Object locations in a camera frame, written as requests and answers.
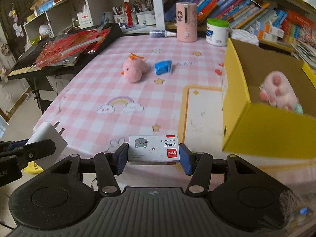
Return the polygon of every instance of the crosshair symbol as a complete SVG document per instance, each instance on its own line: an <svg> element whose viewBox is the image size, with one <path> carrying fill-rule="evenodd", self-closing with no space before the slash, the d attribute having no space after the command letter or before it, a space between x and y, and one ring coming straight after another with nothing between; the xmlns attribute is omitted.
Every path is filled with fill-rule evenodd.
<svg viewBox="0 0 316 237"><path fill-rule="evenodd" d="M158 193L158 192L155 191L155 190L152 190L152 191L149 192L149 194L151 194L151 195L156 195L157 193Z"/></svg>

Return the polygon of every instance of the plush toy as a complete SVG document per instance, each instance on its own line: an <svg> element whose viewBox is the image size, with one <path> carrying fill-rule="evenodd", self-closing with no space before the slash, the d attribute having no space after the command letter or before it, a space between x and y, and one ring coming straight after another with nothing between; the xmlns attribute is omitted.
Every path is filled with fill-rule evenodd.
<svg viewBox="0 0 316 237"><path fill-rule="evenodd" d="M273 71L268 74L260 90L260 100L268 101L271 106L295 111L298 114L303 113L290 82L282 72Z"/></svg>
<svg viewBox="0 0 316 237"><path fill-rule="evenodd" d="M138 82L142 78L142 73L145 73L149 69L147 63L142 60L143 58L131 53L129 58L124 62L121 74L124 75L127 81L131 83Z"/></svg>

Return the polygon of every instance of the brown door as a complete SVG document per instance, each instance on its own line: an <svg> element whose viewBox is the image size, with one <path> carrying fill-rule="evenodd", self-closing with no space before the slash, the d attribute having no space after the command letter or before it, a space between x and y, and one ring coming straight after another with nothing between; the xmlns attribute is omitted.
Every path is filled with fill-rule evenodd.
<svg viewBox="0 0 316 237"><path fill-rule="evenodd" d="M23 26L23 23L26 22L26 18L33 13L33 11L29 9L33 1L34 0L0 0L0 23L7 37L10 50L16 60L25 52L26 35L24 33L24 37L16 36L13 29L14 20L10 18L8 14L12 10L12 7L15 8L19 18L17 24Z"/></svg>

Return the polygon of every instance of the red heart print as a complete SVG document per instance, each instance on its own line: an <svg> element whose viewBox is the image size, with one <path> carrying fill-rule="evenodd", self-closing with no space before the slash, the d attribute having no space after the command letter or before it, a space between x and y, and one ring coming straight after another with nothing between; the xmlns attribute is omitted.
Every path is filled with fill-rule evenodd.
<svg viewBox="0 0 316 237"><path fill-rule="evenodd" d="M214 71L219 76L221 76L223 74L223 72L221 70L219 70L219 69L215 69Z"/></svg>

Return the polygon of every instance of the charger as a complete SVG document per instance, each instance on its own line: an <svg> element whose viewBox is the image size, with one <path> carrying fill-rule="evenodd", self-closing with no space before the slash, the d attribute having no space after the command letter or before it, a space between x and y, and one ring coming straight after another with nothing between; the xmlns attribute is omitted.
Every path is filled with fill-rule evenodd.
<svg viewBox="0 0 316 237"><path fill-rule="evenodd" d="M67 146L67 142L61 137L61 134L65 129L62 128L59 132L57 132L56 127L58 125L59 122L57 122L54 126L48 122L43 122L26 143L30 144L46 139L51 139L55 143L56 150L54 154L35 161L35 163L38 164L42 169L48 169L50 166L54 165Z"/></svg>

